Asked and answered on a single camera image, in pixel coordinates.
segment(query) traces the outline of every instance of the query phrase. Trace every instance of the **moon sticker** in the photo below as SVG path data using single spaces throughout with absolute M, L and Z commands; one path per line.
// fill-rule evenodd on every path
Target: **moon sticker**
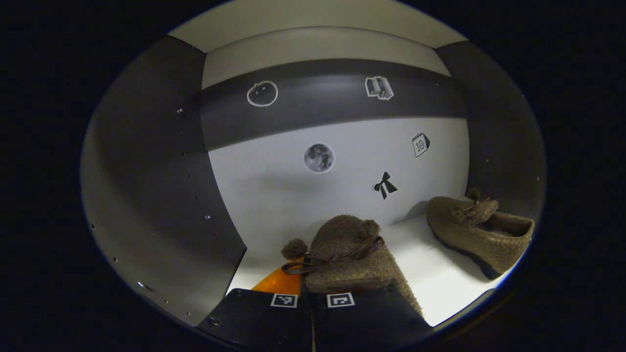
M 253 106 L 270 106 L 278 98 L 278 87 L 271 81 L 254 83 L 247 94 L 248 102 Z
M 315 173 L 326 173 L 334 164 L 335 153 L 325 144 L 313 144 L 304 152 L 304 165 Z

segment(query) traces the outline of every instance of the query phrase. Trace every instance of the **fuzzy slipper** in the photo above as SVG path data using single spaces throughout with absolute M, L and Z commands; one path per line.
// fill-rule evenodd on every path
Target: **fuzzy slipper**
M 314 267 L 290 269 L 301 267 L 300 263 L 293 263 L 283 268 L 286 272 L 307 272 L 304 282 L 313 293 L 370 290 L 393 283 L 421 315 L 421 308 L 395 258 L 378 236 L 380 230 L 373 220 L 361 220 L 351 215 L 334 217 L 318 230 L 311 242 L 306 257 Z M 287 259 L 303 255 L 302 245 L 301 240 L 290 242 L 283 255 Z
M 428 202 L 426 217 L 444 246 L 469 256 L 487 278 L 496 279 L 521 257 L 535 228 L 532 219 L 497 208 L 498 202 L 489 198 L 465 202 L 435 197 Z

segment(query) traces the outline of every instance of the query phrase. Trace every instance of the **black bow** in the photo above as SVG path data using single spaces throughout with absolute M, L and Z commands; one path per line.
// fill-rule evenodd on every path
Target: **black bow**
M 374 190 L 376 192 L 380 191 L 380 193 L 382 193 L 383 200 L 387 199 L 387 193 L 385 192 L 385 187 L 387 188 L 387 191 L 389 191 L 390 194 L 398 190 L 397 188 L 395 188 L 394 185 L 391 184 L 391 182 L 389 182 L 390 178 L 391 176 L 389 176 L 389 174 L 385 171 L 385 173 L 382 175 L 381 182 L 379 184 L 374 185 Z

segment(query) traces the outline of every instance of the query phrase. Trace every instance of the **black stripe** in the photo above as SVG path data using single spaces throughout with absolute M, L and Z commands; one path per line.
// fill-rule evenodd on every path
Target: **black stripe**
M 389 80 L 393 97 L 368 97 L 366 78 Z M 272 81 L 278 98 L 257 107 L 255 83 Z M 197 103 L 207 150 L 305 127 L 399 116 L 465 117 L 452 78 L 408 65 L 371 60 L 315 60 L 274 66 L 204 89 Z

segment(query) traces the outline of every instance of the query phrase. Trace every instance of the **orange object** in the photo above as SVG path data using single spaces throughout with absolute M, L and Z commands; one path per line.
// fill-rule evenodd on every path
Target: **orange object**
M 290 261 L 290 263 L 292 262 L 302 262 L 302 258 Z M 301 280 L 302 274 L 287 275 L 281 268 L 278 268 L 261 280 L 252 290 L 269 293 L 300 294 Z

